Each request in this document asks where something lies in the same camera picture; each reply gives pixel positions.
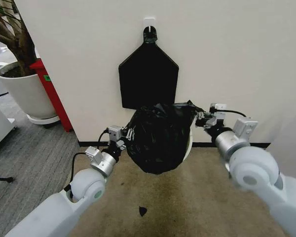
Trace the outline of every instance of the red cabinet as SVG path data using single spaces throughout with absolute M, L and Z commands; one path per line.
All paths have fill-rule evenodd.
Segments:
M 43 84 L 46 93 L 53 104 L 55 111 L 65 129 L 66 132 L 69 132 L 73 129 L 73 126 L 70 123 L 70 120 L 66 114 L 66 111 L 57 95 L 57 92 L 53 86 L 53 83 L 45 69 L 45 66 L 41 59 L 38 59 L 35 63 L 33 63 L 30 68 L 36 70 L 36 73 L 39 76 L 41 83 Z

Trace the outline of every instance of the carpet floor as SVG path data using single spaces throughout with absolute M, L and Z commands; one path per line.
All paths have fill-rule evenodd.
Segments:
M 89 167 L 79 155 L 75 172 Z M 139 206 L 147 208 L 141 217 Z M 267 206 L 236 189 L 216 148 L 192 148 L 177 169 L 144 173 L 126 151 L 106 193 L 81 216 L 71 237 L 285 237 Z
M 71 160 L 79 149 L 74 132 L 66 133 L 57 124 L 45 129 L 32 124 L 12 97 L 0 97 L 0 109 L 7 118 L 16 119 L 17 129 L 0 143 L 0 236 L 44 199 L 59 192 L 70 171 Z

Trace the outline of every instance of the black baseboard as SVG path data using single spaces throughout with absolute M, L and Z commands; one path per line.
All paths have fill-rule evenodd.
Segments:
M 99 145 L 99 147 L 107 147 L 108 146 L 108 142 L 80 142 L 78 141 L 79 146 L 81 147 L 97 147 Z
M 80 142 L 78 141 L 79 146 L 81 147 L 106 147 L 108 145 L 108 142 Z M 261 147 L 261 148 L 267 148 L 270 145 L 270 143 L 251 143 L 251 146 L 253 147 Z M 215 147 L 215 145 L 211 142 L 193 142 L 192 147 Z
M 251 142 L 250 144 L 253 147 L 267 148 L 271 143 Z M 192 147 L 216 147 L 216 146 L 211 142 L 193 142 Z

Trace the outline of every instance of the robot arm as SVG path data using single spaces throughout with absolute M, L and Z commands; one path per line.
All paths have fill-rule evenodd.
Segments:
M 251 147 L 249 137 L 257 125 L 251 118 L 239 118 L 233 129 L 223 125 L 224 104 L 212 104 L 209 113 L 200 113 L 196 125 L 204 127 L 229 171 L 233 182 L 254 192 L 269 207 L 271 216 L 296 237 L 296 179 L 279 172 L 267 151 Z
M 6 237 L 64 237 L 77 224 L 81 214 L 103 195 L 107 178 L 125 148 L 122 127 L 108 128 L 110 145 L 100 152 L 89 147 L 85 153 L 91 167 L 79 171 L 63 190 L 53 194 L 18 223 Z

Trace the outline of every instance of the black cable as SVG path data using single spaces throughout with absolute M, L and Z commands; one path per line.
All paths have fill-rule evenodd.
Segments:
M 108 129 L 105 129 L 105 130 L 101 133 L 101 135 L 100 135 L 100 137 L 99 137 L 99 139 L 98 139 L 98 147 L 97 147 L 97 148 L 100 147 L 100 141 L 101 141 L 101 138 L 102 138 L 103 134 L 108 133 L 108 132 L 109 132 L 109 130 L 108 130 Z
M 76 157 L 77 155 L 85 155 L 85 153 L 84 153 L 84 152 L 78 152 L 78 153 L 74 154 L 74 157 L 73 157 L 73 164 L 72 164 L 72 166 L 71 166 L 71 177 L 70 177 L 70 181 L 69 181 L 69 183 L 74 179 L 74 160 L 75 160 L 75 157 Z
M 234 113 L 234 114 L 239 114 L 239 115 L 242 115 L 243 117 L 246 117 L 245 114 L 243 114 L 241 112 L 238 112 L 238 111 L 235 111 L 235 110 L 216 110 L 216 111 L 219 111 L 219 112 L 227 112 L 227 113 Z

